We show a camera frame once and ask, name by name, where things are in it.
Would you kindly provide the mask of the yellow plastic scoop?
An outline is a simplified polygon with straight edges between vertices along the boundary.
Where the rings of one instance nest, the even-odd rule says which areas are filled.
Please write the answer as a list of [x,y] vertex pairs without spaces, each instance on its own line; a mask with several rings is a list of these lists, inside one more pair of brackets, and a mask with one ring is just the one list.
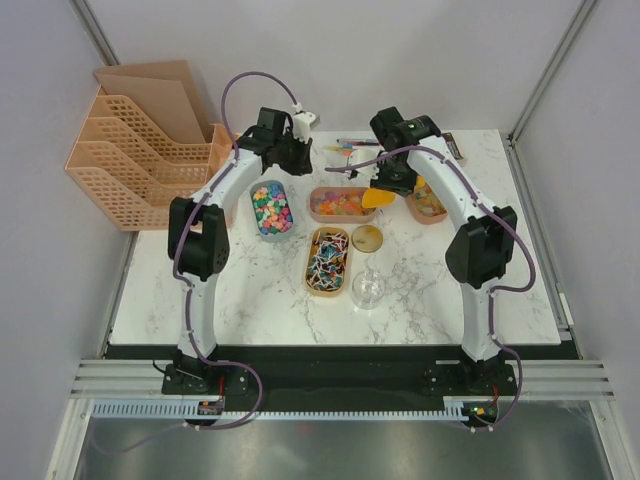
[[[416,184],[412,192],[408,197],[414,196],[418,192],[425,192],[429,189],[426,181],[419,176],[416,180]],[[391,205],[395,198],[398,197],[397,193],[391,191],[382,190],[379,188],[369,187],[362,195],[362,207],[365,209],[377,209],[388,205]]]

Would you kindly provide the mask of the pink tray of gummy candies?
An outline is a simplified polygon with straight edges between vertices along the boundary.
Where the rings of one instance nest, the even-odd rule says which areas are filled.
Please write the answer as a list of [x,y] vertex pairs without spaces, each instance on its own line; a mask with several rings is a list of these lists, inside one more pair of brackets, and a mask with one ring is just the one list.
[[309,196],[310,216],[319,223],[364,224],[377,210],[365,208],[365,187],[318,187]]

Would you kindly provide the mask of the clear glass jar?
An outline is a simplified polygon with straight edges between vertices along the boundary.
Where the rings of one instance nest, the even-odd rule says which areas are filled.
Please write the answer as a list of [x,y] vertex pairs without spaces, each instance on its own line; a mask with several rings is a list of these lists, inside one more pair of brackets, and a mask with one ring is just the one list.
[[351,292],[354,304],[364,310],[376,308],[382,301],[386,290],[386,281],[375,270],[363,270],[356,274]]

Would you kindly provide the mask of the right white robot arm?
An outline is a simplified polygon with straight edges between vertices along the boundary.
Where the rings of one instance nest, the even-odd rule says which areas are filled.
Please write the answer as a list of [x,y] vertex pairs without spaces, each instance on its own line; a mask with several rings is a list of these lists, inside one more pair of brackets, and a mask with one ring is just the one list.
[[460,284],[464,331],[459,363],[445,377],[469,393],[489,394],[510,375],[497,344],[492,289],[512,259],[517,214],[484,200],[457,163],[437,149],[442,134],[430,117],[406,120],[388,107],[377,112],[370,127],[384,149],[370,186],[407,197],[421,176],[454,224],[445,263]]

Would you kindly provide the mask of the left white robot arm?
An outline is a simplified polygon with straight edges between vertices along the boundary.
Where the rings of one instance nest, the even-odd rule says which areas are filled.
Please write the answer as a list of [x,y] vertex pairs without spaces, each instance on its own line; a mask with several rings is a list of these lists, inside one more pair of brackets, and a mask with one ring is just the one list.
[[232,367],[212,361],[216,284],[230,255],[228,211],[245,190],[272,166],[292,176],[312,172],[311,132],[318,116],[294,106],[295,113],[263,107],[257,124],[234,140],[219,171],[188,198],[169,207],[168,256],[172,273],[183,283],[184,330],[172,363],[166,367],[166,395],[204,395],[217,389]]

